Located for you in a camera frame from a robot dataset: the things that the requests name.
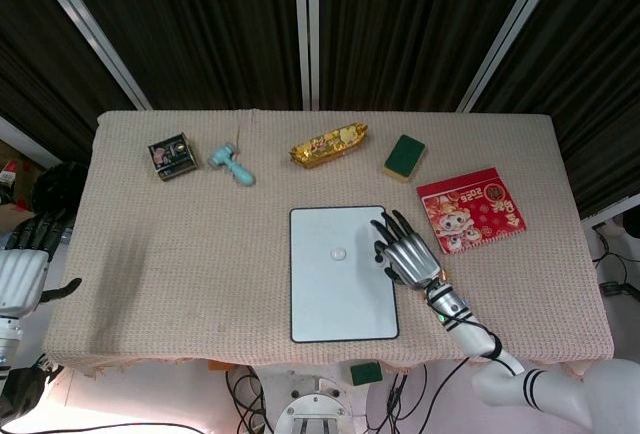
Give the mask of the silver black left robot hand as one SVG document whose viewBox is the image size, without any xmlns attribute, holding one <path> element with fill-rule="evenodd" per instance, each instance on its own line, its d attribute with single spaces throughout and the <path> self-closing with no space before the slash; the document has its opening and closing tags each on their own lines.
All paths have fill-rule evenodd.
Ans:
<svg viewBox="0 0 640 434">
<path fill-rule="evenodd" d="M 63 299 L 82 283 L 45 290 L 47 272 L 63 233 L 74 219 L 65 209 L 40 213 L 18 224 L 1 251 L 1 316 L 21 319 L 40 304 Z"/>
</svg>

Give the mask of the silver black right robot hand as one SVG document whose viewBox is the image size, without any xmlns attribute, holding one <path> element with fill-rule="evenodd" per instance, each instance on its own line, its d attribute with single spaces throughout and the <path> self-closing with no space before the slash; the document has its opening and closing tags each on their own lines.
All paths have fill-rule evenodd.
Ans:
<svg viewBox="0 0 640 434">
<path fill-rule="evenodd" d="M 383 211 L 381 218 L 370 221 L 380 236 L 373 244 L 375 261 L 387 264 L 384 271 L 392 281 L 426 291 L 442 273 L 441 264 L 398 210 Z"/>
</svg>

